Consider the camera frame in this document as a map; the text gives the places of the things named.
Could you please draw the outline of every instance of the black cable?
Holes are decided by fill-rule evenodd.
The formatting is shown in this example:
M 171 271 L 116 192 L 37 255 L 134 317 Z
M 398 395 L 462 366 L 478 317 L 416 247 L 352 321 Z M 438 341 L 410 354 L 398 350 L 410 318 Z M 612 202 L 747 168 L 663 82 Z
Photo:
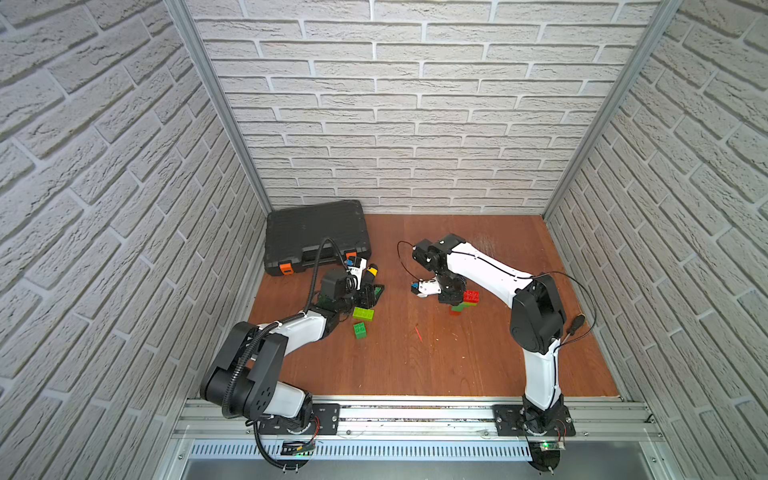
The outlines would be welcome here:
M 406 272 L 408 272 L 408 275 L 412 276 L 412 277 L 414 278 L 414 280 L 416 280 L 417 282 L 419 282 L 419 281 L 421 281 L 421 279 L 420 279 L 420 278 L 418 278 L 418 277 L 417 277 L 416 275 L 414 275 L 413 273 L 411 273 L 411 272 L 410 272 L 410 271 L 409 271 L 409 270 L 406 268 L 406 265 L 405 265 L 405 264 L 402 262 L 402 257 L 400 256 L 400 244 L 401 244 L 401 243 L 404 243 L 404 244 L 406 244 L 406 245 L 410 245 L 410 247 L 411 247 L 412 249 L 414 248 L 414 245 L 413 245 L 413 243 L 410 243 L 410 242 L 406 242 L 405 240 L 400 240 L 400 241 L 397 243 L 397 247 L 396 247 L 396 249 L 397 249 L 397 259 L 398 259 L 398 260 L 400 260 L 400 265 L 402 265 L 402 269 L 403 269 L 403 270 L 405 270 Z

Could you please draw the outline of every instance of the black toolbox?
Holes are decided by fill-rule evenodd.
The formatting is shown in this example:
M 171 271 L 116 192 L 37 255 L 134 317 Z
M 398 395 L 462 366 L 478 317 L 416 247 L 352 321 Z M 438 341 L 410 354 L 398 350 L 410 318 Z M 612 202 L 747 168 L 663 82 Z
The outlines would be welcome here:
M 362 205 L 358 200 L 341 200 L 270 213 L 266 217 L 264 270 L 282 276 L 311 269 L 324 237 L 333 238 L 345 257 L 371 257 Z M 328 243 L 320 254 L 320 264 L 337 262 L 337 258 Z

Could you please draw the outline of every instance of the metal vent grille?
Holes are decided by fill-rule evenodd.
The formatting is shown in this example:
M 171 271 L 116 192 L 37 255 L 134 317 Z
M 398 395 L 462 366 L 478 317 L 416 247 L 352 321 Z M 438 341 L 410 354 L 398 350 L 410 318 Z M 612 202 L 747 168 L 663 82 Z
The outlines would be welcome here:
M 283 440 L 263 439 L 264 448 L 273 458 Z M 253 440 L 196 440 L 192 458 L 253 458 L 258 455 Z M 316 460 L 418 460 L 460 462 L 527 462 L 531 460 L 528 444 L 518 440 L 483 440 L 467 442 L 420 440 L 319 440 L 310 456 Z

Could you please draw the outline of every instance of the black mounting plate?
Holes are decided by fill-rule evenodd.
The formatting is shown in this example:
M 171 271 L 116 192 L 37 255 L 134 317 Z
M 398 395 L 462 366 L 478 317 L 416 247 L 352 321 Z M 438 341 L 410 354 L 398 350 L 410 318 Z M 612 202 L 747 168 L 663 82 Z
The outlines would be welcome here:
M 494 424 L 496 425 L 496 434 L 500 437 L 516 437 L 520 435 L 530 435 L 522 429 L 523 423 L 520 419 L 521 410 L 523 410 L 522 404 L 504 404 L 494 405 L 493 407 Z M 560 436 L 562 436 L 562 426 L 565 425 L 565 436 L 572 437 L 576 435 L 576 428 L 574 428 L 573 420 L 571 420 L 571 413 L 568 411 L 568 407 L 562 406 L 555 414 L 554 426 L 545 433 L 543 436 L 558 436 L 556 427 L 560 428 Z M 528 437 L 528 440 L 535 441 L 537 437 Z
M 315 403 L 312 412 L 320 420 L 320 431 L 317 436 L 335 435 L 339 428 L 338 403 Z M 310 421 L 310 426 L 300 434 L 293 430 L 296 426 L 289 419 L 275 415 L 271 419 L 259 420 L 259 433 L 261 435 L 312 435 L 315 432 L 315 419 Z

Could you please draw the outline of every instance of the green lego brick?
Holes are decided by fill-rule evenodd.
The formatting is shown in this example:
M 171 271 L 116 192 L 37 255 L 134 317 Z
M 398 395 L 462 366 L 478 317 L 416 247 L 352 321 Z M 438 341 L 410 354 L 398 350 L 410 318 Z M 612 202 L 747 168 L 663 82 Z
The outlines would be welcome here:
M 373 310 L 367 308 L 355 307 L 355 311 L 352 312 L 352 318 L 356 320 L 365 320 L 370 322 L 373 320 Z
M 364 339 L 368 335 L 366 334 L 366 324 L 363 322 L 355 323 L 355 337 L 357 339 Z

